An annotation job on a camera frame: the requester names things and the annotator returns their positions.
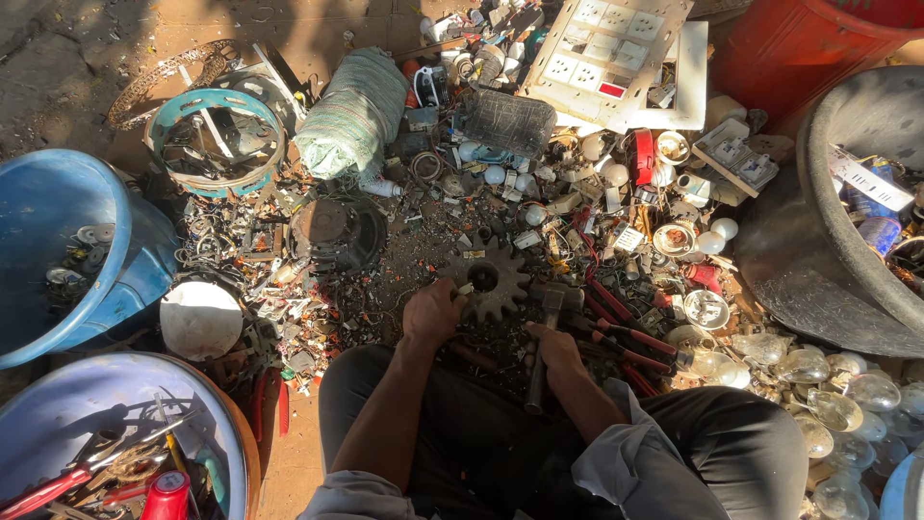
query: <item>blue bucket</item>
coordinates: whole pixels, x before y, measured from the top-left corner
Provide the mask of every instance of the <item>blue bucket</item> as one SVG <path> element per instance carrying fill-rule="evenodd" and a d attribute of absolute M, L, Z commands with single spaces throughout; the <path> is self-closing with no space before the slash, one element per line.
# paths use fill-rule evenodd
<path fill-rule="evenodd" d="M 194 368 L 155 353 L 106 353 L 65 365 L 0 408 L 0 503 L 58 477 L 94 432 L 124 431 L 131 441 L 162 427 L 155 392 L 168 415 L 204 412 L 190 418 L 191 431 L 214 454 L 226 518 L 246 520 L 256 506 L 260 459 L 244 415 Z"/>
<path fill-rule="evenodd" d="M 45 271 L 61 265 L 77 229 L 103 223 L 115 223 L 109 255 L 62 320 L 47 311 Z M 99 159 L 42 150 L 0 165 L 0 368 L 77 347 L 156 302 L 178 245 L 164 214 Z"/>

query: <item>scrap electronic waste pile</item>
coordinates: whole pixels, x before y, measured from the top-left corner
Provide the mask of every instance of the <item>scrap electronic waste pile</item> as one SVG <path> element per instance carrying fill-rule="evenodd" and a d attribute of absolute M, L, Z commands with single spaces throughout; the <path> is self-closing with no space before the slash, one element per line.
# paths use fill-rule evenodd
<path fill-rule="evenodd" d="M 732 261 L 736 206 L 792 141 L 760 133 L 759 107 L 707 103 L 707 24 L 686 21 L 686 3 L 566 4 L 424 19 L 428 46 L 353 50 L 320 93 L 270 43 L 246 65 L 227 40 L 133 82 L 110 121 L 146 124 L 182 208 L 164 342 L 259 412 L 267 373 L 308 395 L 344 349 L 400 337 L 410 295 L 449 277 L 470 303 L 440 361 L 525 396 L 537 347 L 522 324 L 542 319 L 542 288 L 581 288 L 584 308 L 563 308 L 559 328 L 596 381 L 778 402 L 814 461 L 803 517 L 877 517 L 885 478 L 924 439 L 924 365 L 886 374 L 806 344 L 748 297 Z M 178 69 L 189 90 L 129 114 Z M 918 247 L 896 269 L 911 284 Z M 197 335 L 203 302 L 225 312 Z"/>

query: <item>rusty metal gear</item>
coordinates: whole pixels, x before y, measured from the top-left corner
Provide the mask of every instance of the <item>rusty metal gear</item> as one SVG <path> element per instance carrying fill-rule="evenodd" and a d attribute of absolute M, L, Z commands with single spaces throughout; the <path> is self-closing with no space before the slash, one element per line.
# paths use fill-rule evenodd
<path fill-rule="evenodd" d="M 437 274 L 453 279 L 459 287 L 468 283 L 475 287 L 475 291 L 468 295 L 468 305 L 462 311 L 462 320 L 474 314 L 479 323 L 483 323 L 485 316 L 490 314 L 500 321 L 503 317 L 502 309 L 515 313 L 517 304 L 514 299 L 528 296 L 520 286 L 529 283 L 529 275 L 518 272 L 526 260 L 511 258 L 513 246 L 499 248 L 497 237 L 491 237 L 488 245 L 484 245 L 481 238 L 476 236 L 471 247 L 459 244 L 458 250 L 459 254 L 446 255 L 449 265 L 439 269 Z M 464 256 L 465 252 L 480 251 L 484 252 L 483 257 Z"/>

